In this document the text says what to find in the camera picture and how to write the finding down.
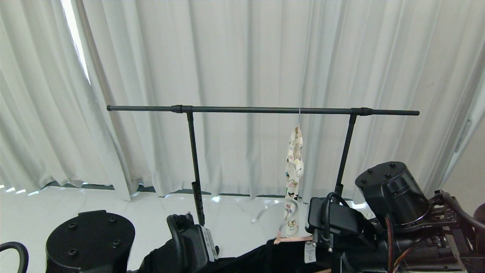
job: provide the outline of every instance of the tile floor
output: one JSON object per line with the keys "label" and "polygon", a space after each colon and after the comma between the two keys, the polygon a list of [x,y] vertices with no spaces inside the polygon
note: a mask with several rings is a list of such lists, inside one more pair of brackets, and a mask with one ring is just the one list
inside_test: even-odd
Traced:
{"label": "tile floor", "polygon": [[[274,238],[283,218],[282,198],[203,196],[206,227],[219,245],[221,257],[239,256]],[[264,208],[261,219],[251,220]],[[135,226],[135,241],[128,269],[138,269],[143,258],[171,238],[166,225],[169,214],[195,216],[191,194],[139,192],[132,202],[120,200],[112,190],[47,187],[38,194],[6,192],[0,188],[0,242],[20,241],[29,250],[28,273],[45,272],[45,245],[49,234],[79,212],[104,209],[129,219]],[[304,230],[307,205],[300,205],[300,235]],[[14,273],[18,266],[15,251],[0,253],[0,273]]]}

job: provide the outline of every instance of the sticker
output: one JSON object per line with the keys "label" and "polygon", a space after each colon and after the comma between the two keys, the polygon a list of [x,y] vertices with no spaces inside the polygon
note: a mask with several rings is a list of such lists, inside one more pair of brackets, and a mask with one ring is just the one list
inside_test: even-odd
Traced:
{"label": "sticker", "polygon": [[305,263],[317,261],[316,246],[312,246],[310,241],[305,242]]}
{"label": "sticker", "polygon": [[202,229],[202,235],[204,236],[204,242],[206,243],[206,248],[207,248],[207,254],[209,255],[209,261],[214,262],[217,260],[219,257],[217,256],[217,251],[215,250],[215,244],[214,241],[212,240],[212,234],[210,233],[210,230],[200,226]]}

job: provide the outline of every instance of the wall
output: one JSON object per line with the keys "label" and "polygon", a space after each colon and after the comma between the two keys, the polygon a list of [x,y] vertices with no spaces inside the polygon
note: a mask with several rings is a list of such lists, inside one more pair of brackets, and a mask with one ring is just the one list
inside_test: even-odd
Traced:
{"label": "wall", "polygon": [[473,214],[485,203],[485,121],[482,120],[443,189]]}

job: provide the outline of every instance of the patterned fabric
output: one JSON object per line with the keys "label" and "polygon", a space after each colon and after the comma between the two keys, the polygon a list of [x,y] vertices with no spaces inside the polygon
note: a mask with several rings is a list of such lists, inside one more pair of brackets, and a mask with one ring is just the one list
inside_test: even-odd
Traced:
{"label": "patterned fabric", "polygon": [[[303,147],[303,137],[299,127],[296,127],[291,133],[290,147],[286,158],[286,199],[295,199],[298,201],[298,190],[300,179],[303,176],[303,160],[301,150]],[[286,202],[285,204],[285,221],[291,219],[286,224],[286,236],[293,237],[298,234],[298,213],[295,212],[295,204]]]}

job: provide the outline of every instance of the screw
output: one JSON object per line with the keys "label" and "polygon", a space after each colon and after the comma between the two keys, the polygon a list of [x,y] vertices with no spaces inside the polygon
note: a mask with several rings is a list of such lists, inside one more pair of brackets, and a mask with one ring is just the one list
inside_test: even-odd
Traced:
{"label": "screw", "polygon": [[78,254],[78,251],[76,249],[71,249],[68,252],[69,256],[74,257]]}
{"label": "screw", "polygon": [[121,241],[120,241],[120,240],[116,240],[116,241],[114,241],[114,242],[113,242],[113,247],[114,247],[114,248],[117,248],[117,247],[119,247],[120,245],[121,245]]}

